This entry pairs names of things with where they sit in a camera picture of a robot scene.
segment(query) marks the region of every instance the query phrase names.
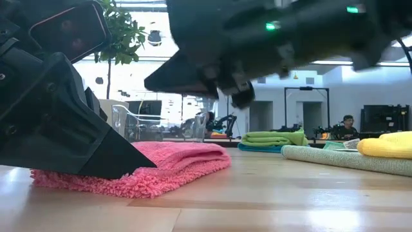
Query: towel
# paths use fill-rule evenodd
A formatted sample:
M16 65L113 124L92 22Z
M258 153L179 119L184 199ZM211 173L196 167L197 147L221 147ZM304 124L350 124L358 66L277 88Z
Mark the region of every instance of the towel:
M308 145L304 131L295 132L261 131L249 132L242 137L242 144L253 147L282 146L282 145Z
M369 157L358 152L303 146L283 146L281 153L292 160L412 177L412 160Z
M118 180L32 170L33 185L116 197L154 198L231 163L226 149L215 144L137 142L133 146L158 167L138 168Z
M281 153L282 146L255 147L255 146L247 146L242 143L239 143L238 148L241 151Z
M343 145L343 143L341 142L326 141L326 144L324 145L323 149L325 150L345 149L345 145Z
M358 151L373 157L412 159L412 131L388 133L378 139L363 139Z

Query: desk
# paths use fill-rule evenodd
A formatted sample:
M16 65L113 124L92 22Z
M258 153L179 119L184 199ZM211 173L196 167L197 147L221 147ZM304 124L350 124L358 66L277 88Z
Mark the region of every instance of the desk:
M1 231L412 231L411 178L229 151L231 168L152 200L32 188L0 166Z

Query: wooden surface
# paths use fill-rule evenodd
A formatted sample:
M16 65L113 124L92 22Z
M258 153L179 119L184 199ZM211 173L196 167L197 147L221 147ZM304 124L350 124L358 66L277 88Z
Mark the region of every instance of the wooden surface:
M0 231L412 231L412 179L230 150L233 166L157 199L30 187L0 166Z

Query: yellow towel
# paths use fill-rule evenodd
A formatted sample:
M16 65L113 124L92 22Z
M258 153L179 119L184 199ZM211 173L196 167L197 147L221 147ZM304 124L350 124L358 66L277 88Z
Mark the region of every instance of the yellow towel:
M363 155L412 159L412 131L383 134L379 139L363 139L357 149Z

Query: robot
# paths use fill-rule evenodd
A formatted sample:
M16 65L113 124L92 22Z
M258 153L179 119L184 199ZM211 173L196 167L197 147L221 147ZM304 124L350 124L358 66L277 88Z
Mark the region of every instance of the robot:
M412 31L410 0L167 0L179 51L145 80L155 92L254 99L250 80L333 55L374 66ZM118 179L156 167L101 116L73 63L110 41L90 0L0 0L0 164Z

